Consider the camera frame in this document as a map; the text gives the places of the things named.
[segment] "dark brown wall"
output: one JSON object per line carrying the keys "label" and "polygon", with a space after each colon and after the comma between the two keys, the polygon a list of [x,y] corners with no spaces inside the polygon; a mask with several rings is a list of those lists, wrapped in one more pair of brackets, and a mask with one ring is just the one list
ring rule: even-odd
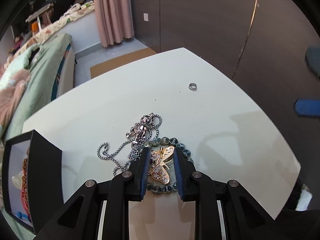
{"label": "dark brown wall", "polygon": [[231,78],[255,0],[160,0],[161,51],[184,47]]}
{"label": "dark brown wall", "polygon": [[291,0],[259,0],[252,30],[233,81],[269,116],[301,164],[300,178],[310,187],[311,207],[320,208],[320,122],[298,118],[298,98],[320,99],[320,82],[304,56],[320,39]]}
{"label": "dark brown wall", "polygon": [[[160,52],[159,0],[131,0],[134,36],[155,52]],[[149,21],[143,20],[148,13]]]}

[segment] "black box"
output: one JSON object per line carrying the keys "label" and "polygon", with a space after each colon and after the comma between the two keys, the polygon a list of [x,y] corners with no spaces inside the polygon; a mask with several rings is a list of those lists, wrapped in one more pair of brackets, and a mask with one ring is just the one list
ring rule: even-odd
{"label": "black box", "polygon": [[[18,211],[25,213],[21,190],[12,182],[27,162],[27,193],[31,222],[20,219]],[[22,226],[37,234],[53,214],[63,205],[61,183],[62,151],[33,130],[8,140],[4,148],[2,189],[5,210]]]}

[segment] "brown mat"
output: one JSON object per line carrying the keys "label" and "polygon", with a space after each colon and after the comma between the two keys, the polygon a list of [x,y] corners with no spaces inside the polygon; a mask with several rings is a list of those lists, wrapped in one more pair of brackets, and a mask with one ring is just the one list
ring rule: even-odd
{"label": "brown mat", "polygon": [[153,51],[150,48],[146,48],[146,49],[141,49],[132,53],[125,54],[123,56],[113,58],[103,63],[97,64],[90,68],[91,79],[97,76],[100,76],[117,67],[121,67],[125,64],[131,63],[136,60],[149,57],[155,54],[157,54],[155,51]]}

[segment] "orange object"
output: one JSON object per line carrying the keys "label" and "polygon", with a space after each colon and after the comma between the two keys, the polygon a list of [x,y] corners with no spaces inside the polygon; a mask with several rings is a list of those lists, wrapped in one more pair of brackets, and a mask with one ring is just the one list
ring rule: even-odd
{"label": "orange object", "polygon": [[33,23],[31,24],[31,31],[32,31],[33,33],[35,33],[35,32],[37,32],[38,30],[39,30],[38,22],[33,22]]}

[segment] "white wall switch plate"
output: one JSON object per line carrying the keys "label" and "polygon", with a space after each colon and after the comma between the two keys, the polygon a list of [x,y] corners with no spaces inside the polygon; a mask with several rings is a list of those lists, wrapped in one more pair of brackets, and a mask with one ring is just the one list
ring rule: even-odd
{"label": "white wall switch plate", "polygon": [[149,21],[149,18],[148,18],[148,14],[147,13],[144,13],[143,14],[143,19],[145,22],[148,22]]}

